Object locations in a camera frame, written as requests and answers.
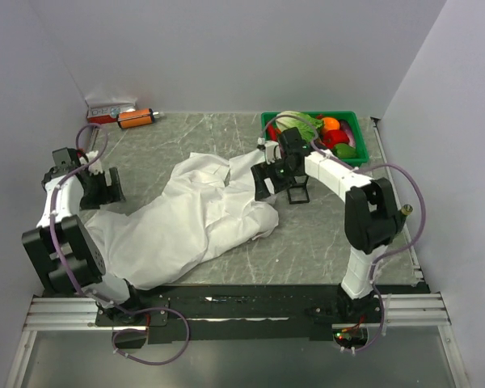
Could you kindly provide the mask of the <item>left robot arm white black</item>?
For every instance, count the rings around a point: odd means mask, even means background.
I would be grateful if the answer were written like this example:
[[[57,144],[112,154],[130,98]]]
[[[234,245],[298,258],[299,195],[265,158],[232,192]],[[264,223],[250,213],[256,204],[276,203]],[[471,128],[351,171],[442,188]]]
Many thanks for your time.
[[[144,306],[128,281],[108,273],[104,258],[79,217],[82,210],[123,202],[115,167],[104,171],[96,153],[62,148],[42,180],[46,201],[41,219],[22,244],[44,290],[53,296],[92,299],[116,323],[142,320]]]

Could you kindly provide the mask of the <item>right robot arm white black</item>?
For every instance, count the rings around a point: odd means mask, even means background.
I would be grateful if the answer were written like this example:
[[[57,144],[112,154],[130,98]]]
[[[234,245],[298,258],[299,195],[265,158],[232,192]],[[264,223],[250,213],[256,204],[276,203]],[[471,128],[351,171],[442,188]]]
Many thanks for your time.
[[[388,179],[372,179],[302,139],[288,129],[276,141],[260,138],[264,160],[251,168],[255,199],[293,188],[302,175],[323,183],[344,203],[344,233],[350,256],[336,297],[338,315],[355,322],[379,307],[373,298],[374,273],[387,247],[403,228],[406,217],[396,205]]]

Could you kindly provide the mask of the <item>white garment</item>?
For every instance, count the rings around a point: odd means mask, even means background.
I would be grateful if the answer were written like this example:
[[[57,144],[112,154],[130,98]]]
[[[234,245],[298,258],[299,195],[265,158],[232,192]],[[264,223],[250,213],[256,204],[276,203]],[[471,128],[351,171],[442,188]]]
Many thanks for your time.
[[[149,290],[257,238],[279,224],[268,202],[255,200],[251,167],[259,150],[224,159],[192,153],[175,165],[162,194],[130,215],[100,210],[86,223],[108,274]]]

